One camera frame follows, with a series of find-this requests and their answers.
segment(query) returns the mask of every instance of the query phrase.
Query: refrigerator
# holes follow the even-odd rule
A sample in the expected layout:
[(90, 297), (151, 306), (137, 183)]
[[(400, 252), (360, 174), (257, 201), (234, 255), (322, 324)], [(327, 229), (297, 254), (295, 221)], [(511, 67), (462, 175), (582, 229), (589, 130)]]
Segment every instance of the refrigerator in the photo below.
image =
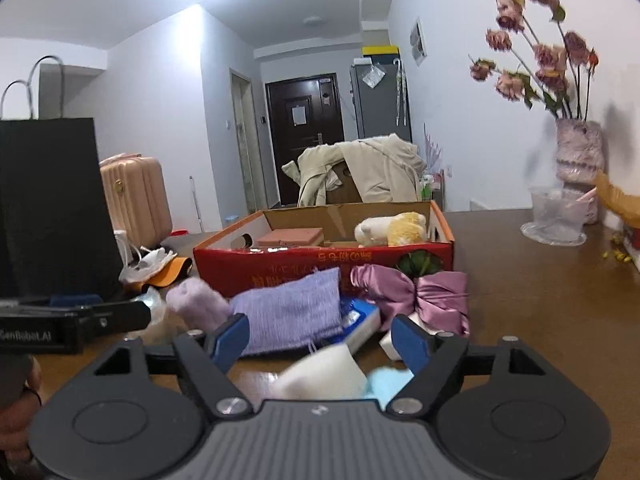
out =
[(353, 104), (356, 110), (358, 138), (386, 136), (397, 134), (403, 140), (412, 142), (411, 116), (408, 110), (404, 125), (404, 106), (401, 105), (399, 126), (396, 126), (396, 103), (398, 100), (396, 75), (398, 67), (394, 64), (380, 65), (386, 72), (382, 81), (375, 88), (369, 87), (362, 78), (371, 70), (371, 65), (351, 67), (351, 88)]

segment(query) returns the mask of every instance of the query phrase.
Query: bag handle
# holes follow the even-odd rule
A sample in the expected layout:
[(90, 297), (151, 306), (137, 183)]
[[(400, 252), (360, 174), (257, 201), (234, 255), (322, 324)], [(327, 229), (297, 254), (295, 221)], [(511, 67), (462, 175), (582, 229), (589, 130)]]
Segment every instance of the bag handle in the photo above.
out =
[(127, 160), (128, 158), (139, 158), (140, 156), (142, 156), (142, 153), (119, 153), (118, 155), (113, 155), (102, 160), (100, 162), (100, 167), (103, 168), (120, 160)]
[(9, 91), (9, 88), (11, 88), (13, 85), (18, 85), (18, 84), (24, 85), (27, 89), (27, 101), (29, 103), (29, 118), (33, 119), (33, 116), (34, 116), (33, 93), (31, 92), (31, 87), (29, 86), (29, 83), (26, 82), (24, 79), (16, 79), (15, 81), (9, 83), (7, 88), (4, 89), (4, 92), (2, 92), (2, 98), (0, 98), (0, 121), (2, 120), (2, 113), (4, 112), (4, 98), (6, 97), (6, 94)]
[(60, 66), (60, 119), (62, 119), (65, 115), (65, 63), (58, 57), (52, 54), (41, 57), (36, 61), (36, 64), (33, 65), (31, 72), (29, 72), (29, 78), (27, 79), (27, 91), (30, 95), (31, 100), (31, 119), (33, 119), (33, 76), (36, 73), (36, 69), (38, 65), (42, 63), (45, 59), (53, 59)]

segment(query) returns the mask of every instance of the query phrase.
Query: wooden table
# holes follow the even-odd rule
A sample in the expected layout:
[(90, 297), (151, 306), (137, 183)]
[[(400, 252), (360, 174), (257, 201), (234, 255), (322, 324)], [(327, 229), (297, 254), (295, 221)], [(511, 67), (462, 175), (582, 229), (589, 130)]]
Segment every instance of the wooden table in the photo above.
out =
[[(517, 335), (593, 398), (609, 417), (613, 441), (598, 480), (636, 479), (640, 471), (640, 274), (603, 259), (607, 232), (587, 228), (580, 248), (544, 246), (520, 234), (529, 210), (447, 214), (456, 269), (469, 273), (472, 341)], [(114, 340), (81, 356), (41, 356), (47, 398)], [(376, 341), (356, 356), (364, 371), (388, 365)], [(280, 372), (292, 359), (246, 359), (230, 377)], [(173, 380), (159, 383), (175, 387)]]

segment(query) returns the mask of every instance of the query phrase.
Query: paper notice on door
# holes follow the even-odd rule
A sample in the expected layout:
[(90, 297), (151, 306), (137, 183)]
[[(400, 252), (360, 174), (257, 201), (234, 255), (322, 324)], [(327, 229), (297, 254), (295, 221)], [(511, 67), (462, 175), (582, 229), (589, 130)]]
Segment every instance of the paper notice on door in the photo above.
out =
[(301, 124), (306, 124), (306, 108), (303, 106), (294, 106), (291, 109), (291, 114), (293, 115), (293, 125), (300, 126)]

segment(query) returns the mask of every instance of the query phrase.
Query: doorway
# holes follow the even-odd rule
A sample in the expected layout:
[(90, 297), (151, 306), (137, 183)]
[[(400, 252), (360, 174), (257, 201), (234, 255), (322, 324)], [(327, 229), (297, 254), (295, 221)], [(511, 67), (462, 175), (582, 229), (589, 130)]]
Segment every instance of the doorway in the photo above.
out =
[(334, 74), (269, 83), (266, 86), (273, 156), (282, 205), (296, 204), (300, 188), (282, 172), (307, 148), (344, 140)]
[(231, 95), (234, 104), (244, 197), (246, 208), (251, 214), (268, 208), (251, 82), (232, 72)]

